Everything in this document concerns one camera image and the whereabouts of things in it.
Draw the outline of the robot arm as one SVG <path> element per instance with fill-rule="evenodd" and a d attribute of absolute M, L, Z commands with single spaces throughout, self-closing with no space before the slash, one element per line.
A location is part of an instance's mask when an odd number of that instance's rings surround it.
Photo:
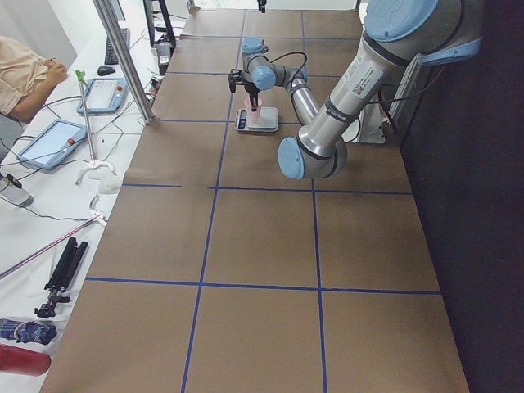
<path fill-rule="evenodd" d="M 260 92 L 285 88 L 303 125 L 294 138 L 281 141 L 280 170 L 290 179 L 330 177 L 347 162 L 343 133 L 389 73 L 412 60 L 435 66 L 475 56 L 485 7 L 483 1 L 369 2 L 355 58 L 322 106 L 313 99 L 304 72 L 269 61 L 268 48 L 258 37 L 242 40 L 242 68 L 230 71 L 229 88 L 244 87 L 251 111 L 260 105 Z"/>

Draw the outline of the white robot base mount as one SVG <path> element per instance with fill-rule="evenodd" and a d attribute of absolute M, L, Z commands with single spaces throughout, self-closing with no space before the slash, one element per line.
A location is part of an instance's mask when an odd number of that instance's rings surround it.
<path fill-rule="evenodd" d="M 423 75 L 427 75 L 424 68 L 418 64 L 418 60 L 412 60 L 406 67 L 392 71 L 382 86 L 382 96 L 373 97 L 375 101 L 383 101 L 383 106 L 388 110 L 390 116 L 398 124 L 397 120 L 404 120 L 407 110 L 413 98 L 423 89 Z M 352 124 L 343 138 L 349 143 L 364 143 L 382 145 L 386 142 L 388 133 L 387 116 L 379 104 L 367 105 L 360 113 L 359 120 Z"/>

